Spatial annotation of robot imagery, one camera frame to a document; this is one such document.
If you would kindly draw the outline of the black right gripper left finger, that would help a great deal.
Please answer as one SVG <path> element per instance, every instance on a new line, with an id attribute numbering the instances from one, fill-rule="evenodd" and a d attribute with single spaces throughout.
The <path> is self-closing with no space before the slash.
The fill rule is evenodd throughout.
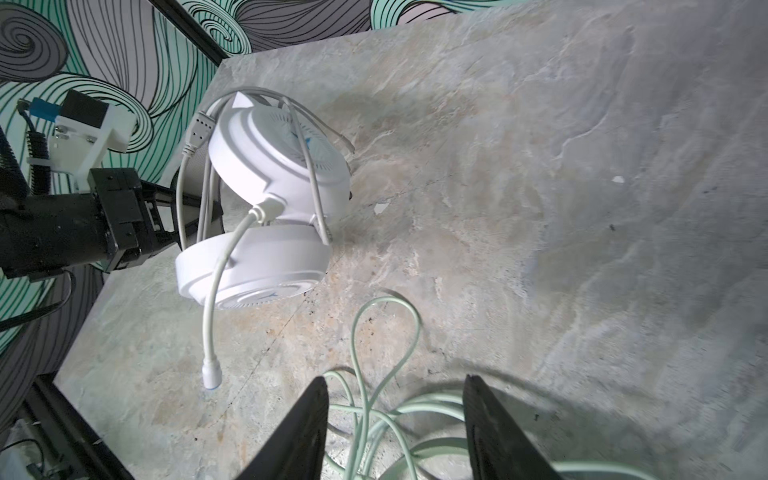
<path id="1" fill-rule="evenodd" d="M 316 377 L 236 479 L 320 479 L 328 411 L 327 383 Z"/>

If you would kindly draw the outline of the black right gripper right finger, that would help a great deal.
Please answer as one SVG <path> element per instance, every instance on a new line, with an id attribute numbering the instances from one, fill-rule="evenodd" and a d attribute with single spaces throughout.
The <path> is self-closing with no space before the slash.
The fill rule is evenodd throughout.
<path id="1" fill-rule="evenodd" d="M 463 410 L 474 479 L 561 479 L 478 375 L 465 378 Z"/>

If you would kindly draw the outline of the white over-ear headphones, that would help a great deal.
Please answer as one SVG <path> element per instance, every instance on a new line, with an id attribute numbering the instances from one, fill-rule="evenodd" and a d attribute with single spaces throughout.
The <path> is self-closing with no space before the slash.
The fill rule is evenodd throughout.
<path id="1" fill-rule="evenodd" d="M 351 173 L 333 129 L 290 97 L 241 89 L 212 103 L 208 158 L 258 212 L 224 268 L 215 306 L 240 309 L 301 295 L 324 278 L 330 227 L 346 213 Z"/>

